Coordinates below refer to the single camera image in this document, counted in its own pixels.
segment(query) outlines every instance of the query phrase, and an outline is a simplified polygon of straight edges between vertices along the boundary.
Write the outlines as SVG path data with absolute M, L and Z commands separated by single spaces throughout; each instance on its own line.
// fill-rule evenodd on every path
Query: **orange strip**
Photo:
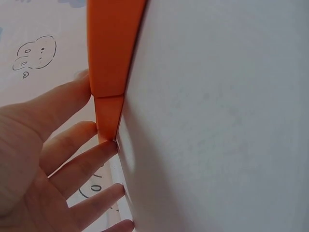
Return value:
M 88 0 L 91 92 L 99 140 L 114 140 L 140 21 L 147 0 Z

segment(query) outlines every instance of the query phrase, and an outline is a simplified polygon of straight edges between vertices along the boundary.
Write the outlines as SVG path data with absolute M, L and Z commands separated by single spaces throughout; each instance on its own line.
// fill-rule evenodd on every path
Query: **drawing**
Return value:
M 58 0 L 59 3 L 69 3 L 72 8 L 86 6 L 86 0 Z
M 57 44 L 53 36 L 47 35 L 38 38 L 34 42 L 22 45 L 17 51 L 17 59 L 13 64 L 13 70 L 42 69 L 52 62 L 56 54 Z M 24 72 L 23 78 L 29 76 Z

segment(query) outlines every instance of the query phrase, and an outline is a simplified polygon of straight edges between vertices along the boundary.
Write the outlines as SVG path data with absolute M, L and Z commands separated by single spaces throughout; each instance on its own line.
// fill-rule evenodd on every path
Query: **finger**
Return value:
M 123 220 L 116 225 L 108 228 L 104 232 L 132 232 L 134 230 L 134 223 L 131 220 Z
M 45 142 L 52 132 L 86 105 L 90 94 L 88 75 L 83 72 L 78 80 L 28 102 L 8 106 L 5 112 L 14 121 L 32 129 Z
M 122 198 L 124 194 L 124 187 L 121 184 L 114 184 L 103 192 L 71 207 L 72 217 L 75 219 L 79 229 L 84 230 L 92 222 L 97 220 L 117 200 Z
M 96 134 L 94 122 L 80 122 L 60 133 L 44 144 L 40 167 L 49 176 Z
M 115 142 L 99 144 L 66 163 L 49 180 L 63 197 L 68 199 L 115 154 L 117 154 Z

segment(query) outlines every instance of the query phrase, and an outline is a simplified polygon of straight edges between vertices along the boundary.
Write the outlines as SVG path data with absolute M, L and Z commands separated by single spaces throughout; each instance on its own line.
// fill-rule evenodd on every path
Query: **handwritten mark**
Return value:
M 85 194 L 83 194 L 83 192 L 81 191 L 81 189 L 79 189 L 78 191 L 79 191 L 79 193 L 80 193 L 83 197 L 89 198 L 89 197 L 87 197 Z
M 112 207 L 110 207 L 110 209 L 112 209 Z M 119 210 L 116 210 L 117 212 L 119 212 Z
M 100 176 L 100 175 L 95 175 L 95 174 L 93 174 L 93 176 L 95 176 L 95 177 L 99 177 L 99 178 L 103 178 L 102 176 Z
M 72 8 L 86 6 L 86 0 L 58 0 L 59 3 L 69 3 Z
M 102 190 L 102 187 L 100 185 L 92 185 L 91 190 L 94 192 L 100 192 Z
M 24 76 L 23 76 L 23 79 L 27 78 L 29 76 L 29 73 L 26 71 L 24 72 Z

